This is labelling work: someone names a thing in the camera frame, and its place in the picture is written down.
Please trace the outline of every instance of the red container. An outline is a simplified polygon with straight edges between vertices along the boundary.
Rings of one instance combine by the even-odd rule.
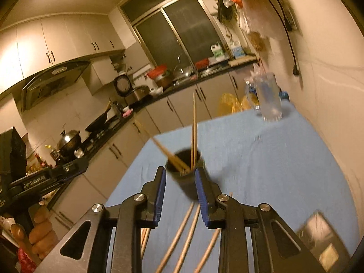
[[[160,65],[160,66],[156,67],[154,70],[151,70],[150,72],[148,72],[147,76],[149,78],[151,78],[152,80],[154,80],[159,75],[163,74],[166,70],[167,70],[166,65]]]

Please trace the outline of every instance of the plastic pitcher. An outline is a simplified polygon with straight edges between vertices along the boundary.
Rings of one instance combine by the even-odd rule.
[[[251,86],[257,91],[259,106],[256,106],[251,99],[249,92]],[[278,121],[282,118],[279,87],[273,73],[258,74],[246,81],[245,93],[251,107],[260,111],[265,121]]]

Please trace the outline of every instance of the table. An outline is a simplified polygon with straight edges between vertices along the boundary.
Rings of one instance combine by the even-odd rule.
[[[282,101],[283,118],[268,123],[253,110],[198,124],[198,148],[212,180],[223,193],[233,192],[241,203],[269,203],[296,231],[320,210],[343,240],[350,254],[359,243],[354,201],[334,157],[312,126],[288,101]],[[156,137],[170,151],[191,146],[191,127]],[[165,156],[149,140],[108,199],[106,206],[120,204],[153,180]],[[155,272],[169,247],[190,200],[167,175],[162,217],[150,232],[143,272]],[[173,272],[191,226],[194,211],[164,272]],[[181,272],[191,273],[202,258],[213,234],[201,216]],[[217,272],[220,239],[202,272]],[[249,260],[250,272],[253,264]]]

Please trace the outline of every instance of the metal screw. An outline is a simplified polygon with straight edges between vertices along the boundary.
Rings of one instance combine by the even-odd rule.
[[[228,201],[229,200],[229,196],[226,194],[220,194],[217,199],[219,199],[222,202]]]
[[[262,203],[259,207],[262,211],[270,211],[270,205],[267,203]]]
[[[144,200],[144,197],[145,197],[145,195],[144,194],[135,194],[134,195],[134,200],[135,201],[142,201],[142,200]]]
[[[94,204],[92,206],[92,211],[93,212],[99,212],[99,211],[102,211],[102,209],[103,209],[103,206],[101,204]]]

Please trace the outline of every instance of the hand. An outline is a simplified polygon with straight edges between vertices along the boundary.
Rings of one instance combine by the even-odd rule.
[[[20,225],[12,225],[11,233],[20,247],[30,258],[32,258],[31,254],[33,253],[38,255],[39,258],[43,260],[57,245],[59,240],[52,228],[52,223],[48,219],[48,209],[45,206],[41,206],[37,210],[34,215],[34,222],[36,225],[29,233],[28,237],[31,248],[27,246],[27,235]]]

